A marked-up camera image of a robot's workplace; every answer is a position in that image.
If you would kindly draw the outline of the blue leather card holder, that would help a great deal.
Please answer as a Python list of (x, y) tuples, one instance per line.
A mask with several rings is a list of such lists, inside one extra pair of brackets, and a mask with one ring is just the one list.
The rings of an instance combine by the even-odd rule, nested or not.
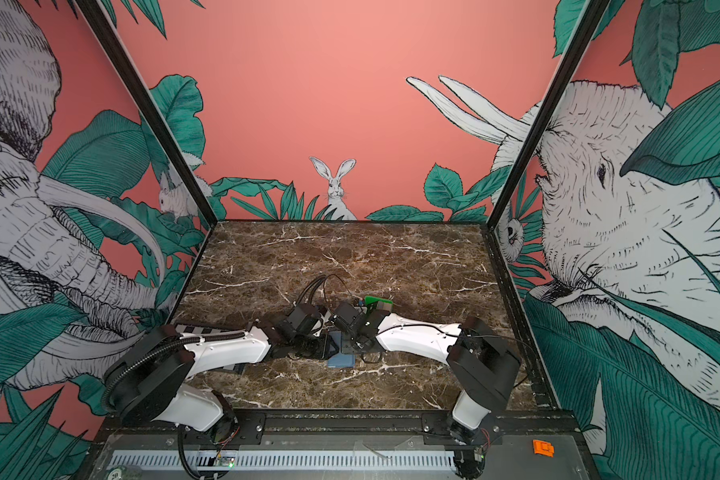
[(352, 369), (356, 365), (355, 354), (346, 353), (343, 347), (343, 334), (334, 330), (329, 333), (330, 338), (336, 346), (336, 352), (327, 361), (326, 365), (331, 369)]

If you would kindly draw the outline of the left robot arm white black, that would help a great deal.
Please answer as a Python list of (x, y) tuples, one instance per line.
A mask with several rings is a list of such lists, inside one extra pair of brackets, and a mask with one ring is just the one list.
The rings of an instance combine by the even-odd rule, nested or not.
[(171, 325), (160, 327), (106, 371), (101, 407), (128, 427), (163, 421), (204, 433), (215, 443), (230, 439), (239, 421), (227, 400), (187, 381), (206, 371), (290, 354), (324, 359), (335, 351), (330, 337), (316, 334), (327, 313), (324, 306), (300, 303), (245, 330), (181, 333)]

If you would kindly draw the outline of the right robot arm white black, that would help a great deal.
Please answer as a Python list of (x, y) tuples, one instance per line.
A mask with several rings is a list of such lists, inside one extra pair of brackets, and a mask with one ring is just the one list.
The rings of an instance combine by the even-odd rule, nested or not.
[(378, 301), (364, 310), (342, 302), (330, 320), (362, 353), (403, 352), (449, 367), (461, 390), (447, 429), (461, 444), (470, 444), (483, 421), (509, 403), (522, 359), (505, 337), (477, 317), (462, 323), (428, 323), (402, 317)]

